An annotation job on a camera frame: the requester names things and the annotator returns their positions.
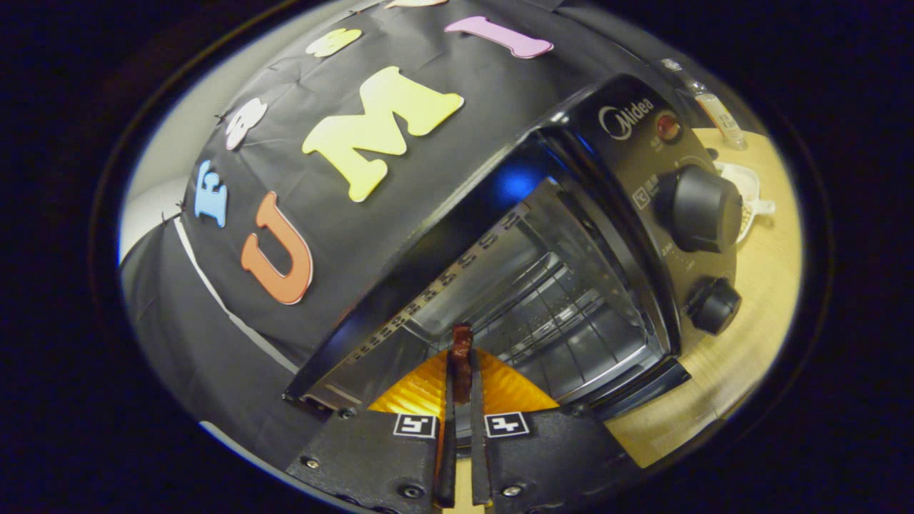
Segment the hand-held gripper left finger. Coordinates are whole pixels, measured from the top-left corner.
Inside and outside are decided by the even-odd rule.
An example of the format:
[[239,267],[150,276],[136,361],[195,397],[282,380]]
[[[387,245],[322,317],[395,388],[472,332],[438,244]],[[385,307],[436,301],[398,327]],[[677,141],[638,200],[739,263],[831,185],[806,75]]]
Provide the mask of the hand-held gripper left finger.
[[286,472],[364,510],[441,513],[455,505],[456,427],[448,352],[367,408],[330,415]]

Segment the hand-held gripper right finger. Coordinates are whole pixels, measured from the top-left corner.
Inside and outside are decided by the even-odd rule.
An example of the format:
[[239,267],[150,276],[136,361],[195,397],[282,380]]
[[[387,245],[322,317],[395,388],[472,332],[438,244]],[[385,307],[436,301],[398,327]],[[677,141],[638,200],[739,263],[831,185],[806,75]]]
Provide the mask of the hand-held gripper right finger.
[[482,357],[471,366],[471,501],[487,513],[568,513],[639,480],[643,469],[590,409],[484,413]]

